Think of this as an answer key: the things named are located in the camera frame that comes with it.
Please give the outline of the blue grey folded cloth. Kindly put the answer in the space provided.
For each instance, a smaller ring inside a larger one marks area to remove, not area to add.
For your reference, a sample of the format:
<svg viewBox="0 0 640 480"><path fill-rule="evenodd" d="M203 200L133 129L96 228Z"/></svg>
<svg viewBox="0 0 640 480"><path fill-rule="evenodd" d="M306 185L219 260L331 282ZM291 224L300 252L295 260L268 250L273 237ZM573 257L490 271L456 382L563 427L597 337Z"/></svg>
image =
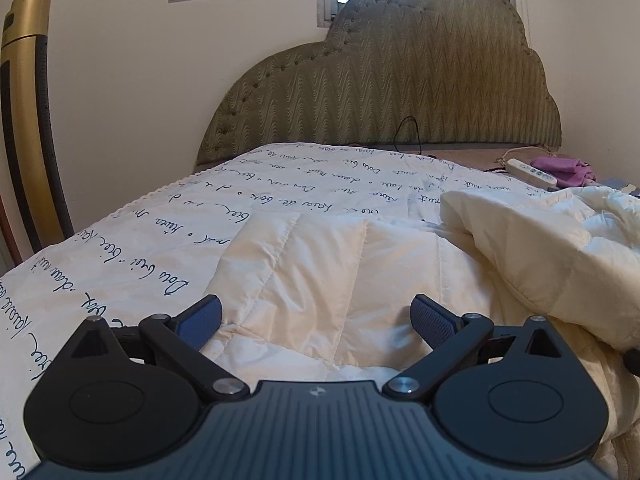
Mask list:
<svg viewBox="0 0 640 480"><path fill-rule="evenodd" d="M620 191L621 193L629 194L631 196L640 197L640 188L631 182L627 182L624 179L609 178L600 182L600 185L608 186L613 190Z"/></svg>

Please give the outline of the white script-print bedspread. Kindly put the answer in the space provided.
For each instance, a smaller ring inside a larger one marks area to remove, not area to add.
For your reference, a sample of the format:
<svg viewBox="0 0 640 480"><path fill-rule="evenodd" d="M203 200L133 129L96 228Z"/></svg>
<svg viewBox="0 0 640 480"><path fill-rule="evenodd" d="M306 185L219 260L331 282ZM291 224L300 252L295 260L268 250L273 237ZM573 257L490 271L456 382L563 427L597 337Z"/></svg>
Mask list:
<svg viewBox="0 0 640 480"><path fill-rule="evenodd" d="M538 190L503 174L370 148L270 144L123 206L1 280L1 474L36 466L25 401L89 315L113 326L175 315L210 295L218 262L260 212L434 223L442 194Z"/></svg>

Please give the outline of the purple garment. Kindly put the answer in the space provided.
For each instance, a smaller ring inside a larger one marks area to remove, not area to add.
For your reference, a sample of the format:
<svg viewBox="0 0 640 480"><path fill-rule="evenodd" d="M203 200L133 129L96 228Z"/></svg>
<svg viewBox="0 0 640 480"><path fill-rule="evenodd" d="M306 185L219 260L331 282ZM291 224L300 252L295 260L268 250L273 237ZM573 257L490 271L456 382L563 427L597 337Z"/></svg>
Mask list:
<svg viewBox="0 0 640 480"><path fill-rule="evenodd" d="M592 168L580 159L541 156L530 164L555 177L559 188L580 188L597 181Z"/></svg>

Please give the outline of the olive green upholstered headboard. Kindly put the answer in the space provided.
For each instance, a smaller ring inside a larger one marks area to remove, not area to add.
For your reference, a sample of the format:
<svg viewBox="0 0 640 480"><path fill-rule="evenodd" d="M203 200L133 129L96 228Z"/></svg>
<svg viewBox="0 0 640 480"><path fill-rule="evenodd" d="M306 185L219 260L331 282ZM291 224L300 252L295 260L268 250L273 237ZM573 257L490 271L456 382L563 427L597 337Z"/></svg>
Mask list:
<svg viewBox="0 0 640 480"><path fill-rule="evenodd" d="M562 127L509 0L349 0L324 39L232 84L196 162L295 142L556 147Z"/></svg>

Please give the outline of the white remote control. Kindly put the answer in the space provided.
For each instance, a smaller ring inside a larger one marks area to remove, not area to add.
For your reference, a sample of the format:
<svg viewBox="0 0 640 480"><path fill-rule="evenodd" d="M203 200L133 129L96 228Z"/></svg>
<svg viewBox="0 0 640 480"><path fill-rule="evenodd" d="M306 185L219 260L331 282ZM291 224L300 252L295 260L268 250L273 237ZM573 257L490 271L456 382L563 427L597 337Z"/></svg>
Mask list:
<svg viewBox="0 0 640 480"><path fill-rule="evenodd" d="M512 177L516 177L523 182L534 186L535 188L542 188L543 190L556 190L558 188L558 180L551 174L547 174L526 162L521 162L516 158L510 158L504 164L506 172Z"/></svg>

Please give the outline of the cream puffer jacket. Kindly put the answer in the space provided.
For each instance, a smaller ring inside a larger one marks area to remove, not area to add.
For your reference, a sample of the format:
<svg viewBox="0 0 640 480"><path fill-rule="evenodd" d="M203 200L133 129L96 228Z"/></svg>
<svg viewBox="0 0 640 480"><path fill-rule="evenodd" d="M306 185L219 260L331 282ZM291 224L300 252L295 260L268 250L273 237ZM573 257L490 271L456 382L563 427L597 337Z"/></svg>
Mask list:
<svg viewBox="0 0 640 480"><path fill-rule="evenodd" d="M260 212L222 254L208 291L224 309L204 352L262 379L386 382L426 355L413 297L500 325L542 315L608 404L597 464L639 474L639 202L609 188L528 196L444 194L434 223Z"/></svg>

